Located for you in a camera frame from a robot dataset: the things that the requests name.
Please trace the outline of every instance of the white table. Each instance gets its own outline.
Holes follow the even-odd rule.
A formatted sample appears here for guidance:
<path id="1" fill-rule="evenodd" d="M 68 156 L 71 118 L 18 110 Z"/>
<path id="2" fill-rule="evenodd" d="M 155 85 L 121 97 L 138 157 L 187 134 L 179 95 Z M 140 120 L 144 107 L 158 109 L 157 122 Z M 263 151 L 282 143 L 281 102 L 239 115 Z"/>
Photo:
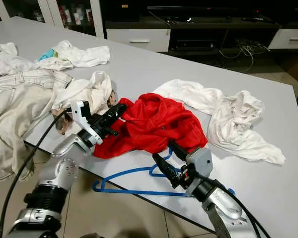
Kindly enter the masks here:
<path id="1" fill-rule="evenodd" d="M 102 45 L 110 47 L 111 59 L 107 65 L 74 68 L 67 73 L 76 78 L 88 79 L 93 71 L 104 70 L 111 77 L 119 98 L 127 97 L 134 101 L 139 95 L 153 91 L 162 83 L 179 78 L 200 82 L 207 88 L 219 88 L 226 95 L 248 90 L 262 100 L 266 111 L 254 129 L 266 141 L 281 148 L 287 159 L 286 163 L 283 166 L 267 162 L 251 163 L 209 144 L 214 165 L 210 177 L 233 188 L 271 237 L 298 237 L 298 108 L 290 85 L 169 57 L 18 17 L 0 23 L 0 43 L 14 42 L 19 55 L 28 60 L 37 59 L 64 39 L 81 49 Z M 206 131 L 210 117 L 192 111 Z M 51 121 L 52 117 L 42 120 L 25 140 L 36 144 Z M 63 137 L 53 128 L 40 148 L 52 152 L 62 140 Z M 133 151 L 108 160 L 91 156 L 81 167 L 104 178 L 119 171 L 153 164 L 149 153 Z M 130 174 L 112 181 L 125 189 L 173 191 L 166 179 L 149 177 L 147 172 Z M 153 195 L 144 195 L 142 198 L 206 229 L 214 229 L 201 209 L 201 204 L 195 199 Z"/>

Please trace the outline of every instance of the tiled floor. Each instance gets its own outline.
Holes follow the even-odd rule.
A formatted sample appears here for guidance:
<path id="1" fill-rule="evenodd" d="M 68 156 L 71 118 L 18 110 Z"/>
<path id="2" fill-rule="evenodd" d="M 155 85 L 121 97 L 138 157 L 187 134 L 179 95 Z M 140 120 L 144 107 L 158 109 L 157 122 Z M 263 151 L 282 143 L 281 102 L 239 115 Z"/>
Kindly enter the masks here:
<path id="1" fill-rule="evenodd" d="M 298 95 L 298 82 L 277 66 L 252 68 L 250 74 L 290 84 L 294 88 L 295 95 Z M 36 163 L 34 177 L 28 182 L 17 184 L 8 207 L 5 231 L 18 212 L 24 208 L 23 198 L 34 188 L 37 175 L 48 159 L 48 155 L 39 151 L 34 158 Z M 91 186 L 98 179 L 87 172 L 79 172 L 78 181 L 73 185 L 63 208 L 63 225 L 57 233 L 59 238 L 78 238 L 94 232 L 106 238 L 216 237 L 133 195 L 95 193 L 91 190 Z M 11 179 L 0 182 L 0 212 L 10 184 Z"/>

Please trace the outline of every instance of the red garment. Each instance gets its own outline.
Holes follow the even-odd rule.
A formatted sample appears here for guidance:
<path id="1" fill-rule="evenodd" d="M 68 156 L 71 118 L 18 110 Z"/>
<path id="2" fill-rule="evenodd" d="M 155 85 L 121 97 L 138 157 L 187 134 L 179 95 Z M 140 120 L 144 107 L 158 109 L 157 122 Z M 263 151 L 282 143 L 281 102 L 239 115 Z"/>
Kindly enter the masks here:
<path id="1" fill-rule="evenodd" d="M 208 142 L 199 120 L 182 103 L 154 93 L 141 95 L 135 103 L 126 98 L 119 103 L 127 105 L 121 117 L 126 122 L 117 120 L 113 124 L 119 136 L 109 135 L 96 145 L 94 156 L 111 158 L 135 149 L 158 153 L 170 140 L 191 151 Z"/>

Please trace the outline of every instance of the drawer handle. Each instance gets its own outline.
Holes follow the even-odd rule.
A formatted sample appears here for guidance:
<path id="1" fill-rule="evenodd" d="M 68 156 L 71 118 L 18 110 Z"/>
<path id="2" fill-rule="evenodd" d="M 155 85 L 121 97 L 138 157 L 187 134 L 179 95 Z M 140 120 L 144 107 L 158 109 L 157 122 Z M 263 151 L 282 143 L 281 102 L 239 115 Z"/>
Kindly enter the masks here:
<path id="1" fill-rule="evenodd" d="M 129 40 L 130 43 L 149 43 L 150 40 Z"/>
<path id="2" fill-rule="evenodd" d="M 298 41 L 298 37 L 291 37 L 289 40 L 290 41 Z"/>

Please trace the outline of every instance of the cabinet drawer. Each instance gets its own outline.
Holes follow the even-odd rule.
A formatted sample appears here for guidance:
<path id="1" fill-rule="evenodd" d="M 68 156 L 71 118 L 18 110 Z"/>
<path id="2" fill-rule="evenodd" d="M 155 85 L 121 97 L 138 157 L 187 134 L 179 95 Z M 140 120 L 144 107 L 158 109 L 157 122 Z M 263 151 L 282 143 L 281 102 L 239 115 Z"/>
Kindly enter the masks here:
<path id="1" fill-rule="evenodd" d="M 298 49 L 298 29 L 279 29 L 268 48 Z"/>
<path id="2" fill-rule="evenodd" d="M 169 29 L 107 29 L 107 39 L 142 49 L 167 52 Z"/>

